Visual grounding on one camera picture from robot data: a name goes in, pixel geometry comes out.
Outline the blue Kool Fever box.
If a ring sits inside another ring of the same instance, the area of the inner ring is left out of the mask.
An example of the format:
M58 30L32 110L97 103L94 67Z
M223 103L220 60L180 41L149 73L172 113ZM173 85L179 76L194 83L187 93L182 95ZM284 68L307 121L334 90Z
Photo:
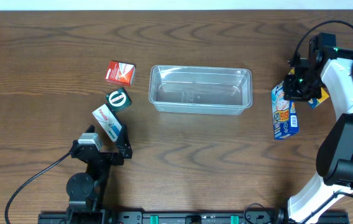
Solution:
M271 92L273 132L276 140L286 139L299 132L295 102L285 100L284 81Z

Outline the yellow medicine box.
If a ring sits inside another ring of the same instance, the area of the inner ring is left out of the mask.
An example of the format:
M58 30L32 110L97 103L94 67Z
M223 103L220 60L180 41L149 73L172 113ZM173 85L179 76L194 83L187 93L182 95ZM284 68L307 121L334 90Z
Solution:
M329 98L320 79L306 68L292 68L284 79L284 98L290 101L305 101L315 108Z

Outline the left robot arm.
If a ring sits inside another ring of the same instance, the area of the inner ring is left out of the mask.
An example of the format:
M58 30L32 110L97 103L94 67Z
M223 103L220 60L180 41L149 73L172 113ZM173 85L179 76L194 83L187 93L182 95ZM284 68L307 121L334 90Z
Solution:
M66 210L66 224L117 222L115 212L103 207L103 198L111 167L122 166L125 159L132 157L127 126L124 124L115 146L117 152L101 152L102 143L93 125L73 141L71 157L84 162L87 168L85 172L71 176L67 182L69 206Z

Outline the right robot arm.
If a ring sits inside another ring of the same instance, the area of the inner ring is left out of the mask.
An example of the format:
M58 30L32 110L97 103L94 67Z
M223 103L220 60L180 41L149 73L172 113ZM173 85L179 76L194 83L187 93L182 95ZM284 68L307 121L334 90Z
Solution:
M308 58L294 54L290 65L295 72L284 79L284 98L309 101L326 88L336 114L318 150L315 175L287 202L289 222L317 223L340 198L353 198L353 50L321 32L310 39Z

